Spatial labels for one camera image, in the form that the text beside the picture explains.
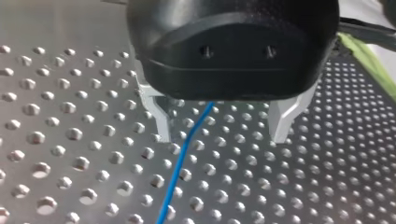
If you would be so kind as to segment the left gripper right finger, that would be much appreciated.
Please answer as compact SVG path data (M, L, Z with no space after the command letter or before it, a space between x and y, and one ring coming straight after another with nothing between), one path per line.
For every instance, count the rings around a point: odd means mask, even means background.
M309 107L317 85L318 83L315 83L309 90L295 97L270 103L268 130L273 142L276 144L286 142L293 121Z

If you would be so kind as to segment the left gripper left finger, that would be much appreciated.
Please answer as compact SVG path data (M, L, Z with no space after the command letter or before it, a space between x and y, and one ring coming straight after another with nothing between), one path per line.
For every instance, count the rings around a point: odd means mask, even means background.
M171 141L170 124L168 114L157 103L157 97L163 97L163 94L156 91L145 79L143 65L139 60L134 61L135 78L138 86L138 92L143 107L155 118L160 141L168 143Z

